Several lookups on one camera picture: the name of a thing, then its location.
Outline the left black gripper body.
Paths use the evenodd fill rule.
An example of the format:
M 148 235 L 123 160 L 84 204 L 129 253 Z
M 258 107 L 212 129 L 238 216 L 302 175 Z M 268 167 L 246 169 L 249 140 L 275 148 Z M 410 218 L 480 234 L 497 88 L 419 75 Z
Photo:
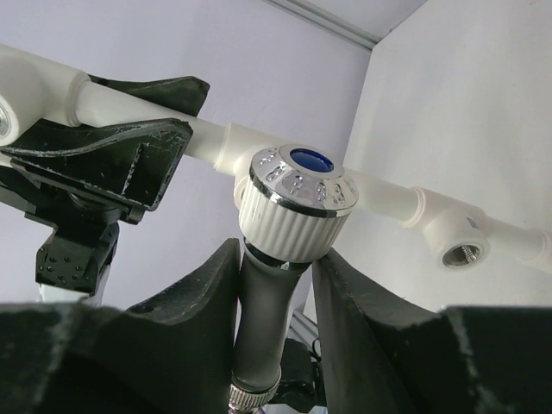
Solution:
M 115 256 L 121 211 L 12 168 L 1 170 L 1 202 L 53 233 L 35 257 L 42 298 L 101 298 Z

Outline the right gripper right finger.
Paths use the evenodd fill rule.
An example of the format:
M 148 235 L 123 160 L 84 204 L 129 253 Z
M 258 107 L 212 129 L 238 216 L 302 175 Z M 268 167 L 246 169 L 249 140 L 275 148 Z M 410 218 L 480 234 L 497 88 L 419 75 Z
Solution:
M 331 252 L 313 267 L 331 413 L 548 413 L 551 310 L 432 312 Z

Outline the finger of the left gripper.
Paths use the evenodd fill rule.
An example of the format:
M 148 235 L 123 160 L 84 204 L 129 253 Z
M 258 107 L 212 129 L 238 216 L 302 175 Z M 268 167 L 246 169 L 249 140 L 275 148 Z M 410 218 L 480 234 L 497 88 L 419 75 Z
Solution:
M 158 119 L 93 128 L 39 121 L 1 151 L 29 177 L 118 209 L 137 224 L 158 208 L 193 135 Z
M 88 122 L 139 122 L 196 117 L 210 85 L 192 76 L 134 82 L 92 77 L 86 84 Z

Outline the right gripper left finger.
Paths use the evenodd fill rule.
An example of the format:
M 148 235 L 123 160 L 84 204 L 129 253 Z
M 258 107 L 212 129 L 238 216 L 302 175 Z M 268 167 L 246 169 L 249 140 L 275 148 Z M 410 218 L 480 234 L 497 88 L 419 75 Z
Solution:
M 4 413 L 224 413 L 240 244 L 127 310 L 3 304 Z

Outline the white PVC pipe frame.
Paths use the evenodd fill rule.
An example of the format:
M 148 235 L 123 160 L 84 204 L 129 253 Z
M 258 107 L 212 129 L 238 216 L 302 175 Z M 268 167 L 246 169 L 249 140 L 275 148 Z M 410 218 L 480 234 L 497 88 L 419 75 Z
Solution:
M 17 141 L 39 121 L 72 128 L 130 123 L 86 120 L 86 84 L 91 82 L 91 78 L 79 69 L 2 46 L 1 149 Z M 198 116 L 178 120 L 188 122 L 193 131 L 182 157 L 205 161 L 217 172 L 233 177 L 233 197 L 238 211 L 254 154 L 263 148 L 286 144 L 308 147 L 240 125 L 223 127 Z M 22 172 L 2 151 L 1 163 Z M 528 267 L 544 272 L 551 269 L 551 235 L 547 231 L 523 229 L 490 218 L 481 208 L 471 204 L 423 188 L 404 188 L 344 169 L 359 194 L 351 213 L 356 209 L 371 211 L 421 232 L 441 267 L 473 267 L 496 250 L 512 255 Z

